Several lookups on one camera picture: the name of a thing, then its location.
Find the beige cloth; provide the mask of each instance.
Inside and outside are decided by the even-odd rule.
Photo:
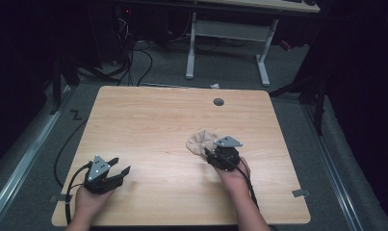
[[[203,130],[187,140],[187,148],[195,155],[205,155],[205,147],[209,151],[213,152],[214,149],[217,148],[214,141],[222,138],[223,136],[212,134]]]

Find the forearm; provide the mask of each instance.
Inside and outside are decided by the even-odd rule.
[[[240,231],[270,230],[248,192],[231,192],[230,196],[232,197],[232,201],[235,205],[236,217]]]

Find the wooden table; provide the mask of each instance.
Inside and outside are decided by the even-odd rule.
[[[224,100],[223,106],[214,104]],[[261,90],[103,87],[74,157],[74,172],[95,155],[119,157],[110,175],[131,166],[95,225],[235,224],[233,205],[213,167],[192,154],[186,141],[206,130],[230,135],[251,168],[266,221],[306,223],[310,215],[269,95]],[[82,183],[84,174],[76,183]],[[74,203],[71,203],[72,214]],[[58,202],[52,222],[66,225]]]

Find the black circle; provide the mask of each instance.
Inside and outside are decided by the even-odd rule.
[[[214,99],[214,104],[216,106],[222,106],[224,104],[224,101],[221,98],[216,98],[216,99]]]

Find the white desk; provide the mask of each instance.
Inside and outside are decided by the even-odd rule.
[[[318,13],[320,11],[320,8],[317,5],[308,6],[304,2],[294,3],[281,0],[198,0],[197,2],[229,4],[299,13]],[[270,26],[253,26],[208,20],[196,20],[196,13],[193,13],[191,45],[188,54],[186,73],[187,79],[192,79],[194,77],[194,43],[196,36],[225,39],[244,39],[264,42],[264,46],[260,55],[256,56],[256,63],[259,68],[262,85],[268,87],[270,85],[270,80],[264,61],[272,43],[272,38],[274,36],[277,23],[278,19],[273,20]]]

